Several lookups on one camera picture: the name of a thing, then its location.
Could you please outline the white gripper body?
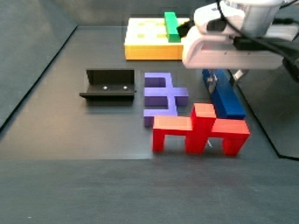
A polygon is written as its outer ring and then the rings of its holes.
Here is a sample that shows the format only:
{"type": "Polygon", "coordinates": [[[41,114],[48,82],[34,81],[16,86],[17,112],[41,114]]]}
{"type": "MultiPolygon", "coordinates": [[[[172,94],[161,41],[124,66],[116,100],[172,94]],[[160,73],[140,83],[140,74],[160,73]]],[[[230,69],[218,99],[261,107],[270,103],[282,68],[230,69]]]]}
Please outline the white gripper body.
{"type": "Polygon", "coordinates": [[[182,41],[181,62],[186,68],[276,69],[282,57],[268,51],[238,51],[226,35],[201,34],[192,27],[182,41]]]}

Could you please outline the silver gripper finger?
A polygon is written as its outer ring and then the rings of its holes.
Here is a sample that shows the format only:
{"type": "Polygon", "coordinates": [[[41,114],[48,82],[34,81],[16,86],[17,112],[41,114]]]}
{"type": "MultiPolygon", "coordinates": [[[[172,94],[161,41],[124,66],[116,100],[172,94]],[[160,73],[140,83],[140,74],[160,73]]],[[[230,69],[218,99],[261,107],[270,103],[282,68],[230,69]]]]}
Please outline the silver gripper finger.
{"type": "Polygon", "coordinates": [[[233,78],[233,85],[237,85],[241,78],[248,74],[248,70],[246,69],[238,69],[233,74],[232,74],[232,78],[233,78]]]}
{"type": "Polygon", "coordinates": [[[212,94],[217,85],[217,76],[214,69],[209,70],[209,77],[206,78],[206,82],[208,82],[208,90],[209,93],[212,94]]]}

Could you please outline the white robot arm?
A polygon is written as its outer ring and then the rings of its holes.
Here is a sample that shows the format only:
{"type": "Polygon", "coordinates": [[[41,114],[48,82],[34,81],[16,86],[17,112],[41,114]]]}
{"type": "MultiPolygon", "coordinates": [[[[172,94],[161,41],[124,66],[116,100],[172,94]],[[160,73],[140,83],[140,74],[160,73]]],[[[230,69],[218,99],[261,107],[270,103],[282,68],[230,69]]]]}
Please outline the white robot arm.
{"type": "Polygon", "coordinates": [[[277,18],[284,0],[214,0],[193,12],[182,41],[181,62],[209,70],[213,90],[218,69],[234,69],[232,80],[250,69],[282,66],[299,82],[299,21],[277,18]]]}

